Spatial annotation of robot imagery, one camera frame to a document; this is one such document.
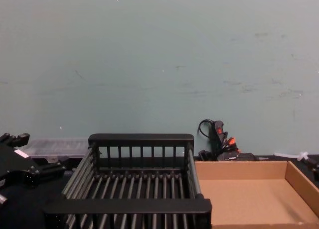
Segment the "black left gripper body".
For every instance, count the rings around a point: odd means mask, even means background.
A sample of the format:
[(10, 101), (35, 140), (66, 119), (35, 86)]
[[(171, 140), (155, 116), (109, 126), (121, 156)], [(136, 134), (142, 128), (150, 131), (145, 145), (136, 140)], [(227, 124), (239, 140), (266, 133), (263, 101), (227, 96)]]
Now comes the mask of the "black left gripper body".
[(32, 166), (31, 158), (6, 145), (0, 146), (0, 187), (22, 184)]

